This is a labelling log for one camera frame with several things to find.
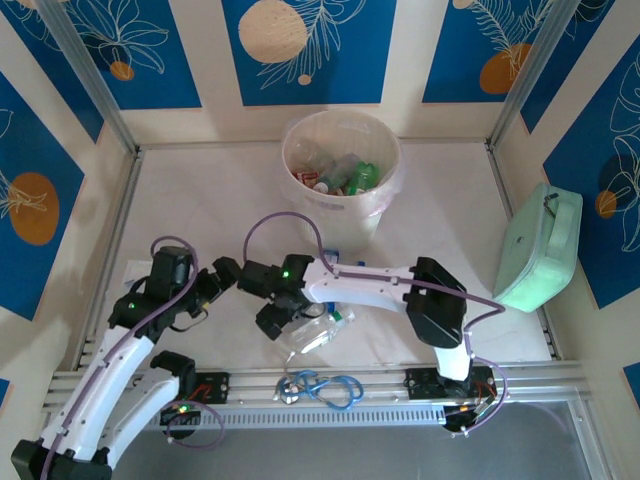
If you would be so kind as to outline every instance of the plastic case handle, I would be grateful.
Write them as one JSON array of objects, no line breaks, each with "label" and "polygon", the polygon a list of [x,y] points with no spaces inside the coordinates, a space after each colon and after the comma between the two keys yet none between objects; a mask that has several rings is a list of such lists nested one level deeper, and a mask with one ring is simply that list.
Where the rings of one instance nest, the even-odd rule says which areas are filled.
[{"label": "plastic case handle", "polygon": [[553,230],[549,237],[547,245],[547,257],[560,260],[564,247],[567,245],[569,235],[571,235],[571,225],[573,224],[573,216],[575,207],[567,202],[559,202],[556,218],[553,223]]}]

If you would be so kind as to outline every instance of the bottle cap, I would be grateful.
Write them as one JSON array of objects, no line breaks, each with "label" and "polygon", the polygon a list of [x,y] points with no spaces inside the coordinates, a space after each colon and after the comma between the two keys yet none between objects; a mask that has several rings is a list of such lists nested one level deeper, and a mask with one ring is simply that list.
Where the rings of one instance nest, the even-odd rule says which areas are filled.
[{"label": "bottle cap", "polygon": [[316,183],[316,184],[313,186],[313,189],[314,189],[316,192],[320,192],[320,193],[329,193],[329,187],[327,186],[327,184],[326,184],[326,183]]}]

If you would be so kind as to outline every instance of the orange wire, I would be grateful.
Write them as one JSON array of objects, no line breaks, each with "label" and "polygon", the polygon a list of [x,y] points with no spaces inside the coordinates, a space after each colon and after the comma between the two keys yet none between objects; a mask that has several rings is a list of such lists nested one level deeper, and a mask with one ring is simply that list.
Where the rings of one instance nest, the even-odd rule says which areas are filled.
[{"label": "orange wire", "polygon": [[485,382],[478,382],[479,385],[483,385],[485,387],[487,387],[487,390],[489,390],[489,392],[491,392],[491,395],[493,395],[494,397],[498,396],[498,393],[496,392],[495,387],[489,385],[488,383]]},{"label": "orange wire", "polygon": [[196,395],[198,395],[200,393],[200,391],[204,390],[205,384],[200,384],[198,386],[198,388],[196,388],[193,393],[191,394],[191,396],[189,397],[189,400],[193,400],[194,398],[196,398]]},{"label": "orange wire", "polygon": [[474,380],[473,384],[478,389],[478,402],[481,402],[482,401],[482,386],[480,385],[479,382],[477,382],[475,380]]}]

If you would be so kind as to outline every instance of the mint green storage box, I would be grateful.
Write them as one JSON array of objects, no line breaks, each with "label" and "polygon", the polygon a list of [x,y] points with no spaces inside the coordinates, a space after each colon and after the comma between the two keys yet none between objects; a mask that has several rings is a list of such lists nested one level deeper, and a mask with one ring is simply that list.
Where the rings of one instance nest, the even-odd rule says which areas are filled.
[{"label": "mint green storage box", "polygon": [[541,183],[511,219],[495,301],[533,312],[569,284],[578,258],[582,196]]}]

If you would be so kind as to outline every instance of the white bucket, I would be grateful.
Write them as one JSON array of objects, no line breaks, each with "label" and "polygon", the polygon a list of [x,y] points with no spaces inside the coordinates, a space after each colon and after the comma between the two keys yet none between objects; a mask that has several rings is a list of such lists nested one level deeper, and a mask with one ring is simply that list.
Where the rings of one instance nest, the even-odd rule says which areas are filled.
[{"label": "white bucket", "polygon": [[[354,153],[377,165],[380,183],[348,197],[306,187],[291,174],[291,150],[300,138],[316,142],[336,159]],[[400,143],[389,127],[370,115],[346,110],[316,113],[295,124],[282,142],[282,161],[282,190],[293,210],[318,225],[325,248],[339,251],[357,251],[371,243],[380,217],[400,191],[404,177]],[[313,231],[303,225],[305,239],[315,244]]]}]

